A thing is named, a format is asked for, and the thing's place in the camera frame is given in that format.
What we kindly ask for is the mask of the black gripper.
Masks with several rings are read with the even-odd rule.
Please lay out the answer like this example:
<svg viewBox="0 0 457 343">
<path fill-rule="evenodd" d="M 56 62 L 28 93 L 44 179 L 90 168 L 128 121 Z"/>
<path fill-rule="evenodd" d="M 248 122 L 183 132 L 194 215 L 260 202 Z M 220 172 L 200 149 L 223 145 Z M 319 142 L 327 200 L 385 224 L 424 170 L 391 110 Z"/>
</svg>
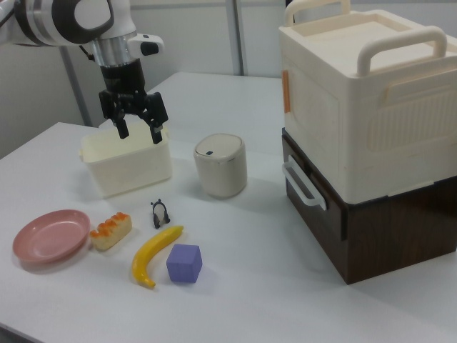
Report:
<svg viewBox="0 0 457 343">
<path fill-rule="evenodd" d="M 124 116 L 133 114 L 149 124 L 154 144 L 162 141 L 163 123 L 169 117 L 159 93 L 147 94 L 141 62 L 137 59 L 120 66 L 103 66 L 101 73 L 106 89 L 99 93 L 105 119 L 113 122 L 120 139 L 129 136 Z"/>
</svg>

